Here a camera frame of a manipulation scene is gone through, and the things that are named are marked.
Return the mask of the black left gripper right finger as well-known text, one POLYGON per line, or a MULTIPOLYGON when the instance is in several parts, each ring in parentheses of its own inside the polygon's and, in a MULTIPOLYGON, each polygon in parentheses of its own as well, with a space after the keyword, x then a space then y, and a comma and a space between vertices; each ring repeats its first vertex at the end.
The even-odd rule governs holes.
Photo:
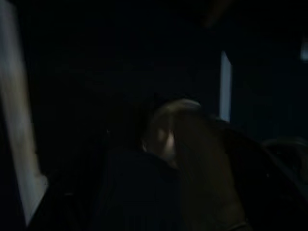
POLYGON ((306 231, 308 199, 260 143, 226 130, 235 186, 255 231, 306 231))

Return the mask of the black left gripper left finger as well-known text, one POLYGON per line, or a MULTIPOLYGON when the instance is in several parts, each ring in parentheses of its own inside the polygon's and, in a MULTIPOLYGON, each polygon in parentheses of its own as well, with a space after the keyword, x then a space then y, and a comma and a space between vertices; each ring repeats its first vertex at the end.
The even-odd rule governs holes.
POLYGON ((96 204, 98 231, 181 231, 178 172, 153 154, 108 153, 96 204))

